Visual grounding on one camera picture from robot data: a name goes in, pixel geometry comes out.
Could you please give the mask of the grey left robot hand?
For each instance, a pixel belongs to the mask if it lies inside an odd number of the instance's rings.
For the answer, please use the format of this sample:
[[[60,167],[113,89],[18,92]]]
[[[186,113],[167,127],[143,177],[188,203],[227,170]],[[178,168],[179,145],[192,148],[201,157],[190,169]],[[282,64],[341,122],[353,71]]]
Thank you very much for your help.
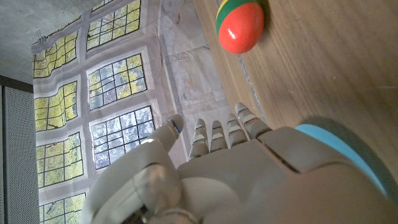
[[[199,119],[189,160],[169,151],[171,116],[91,186],[82,223],[396,223],[393,191],[342,140],[303,124],[271,129],[245,105],[212,136]]]

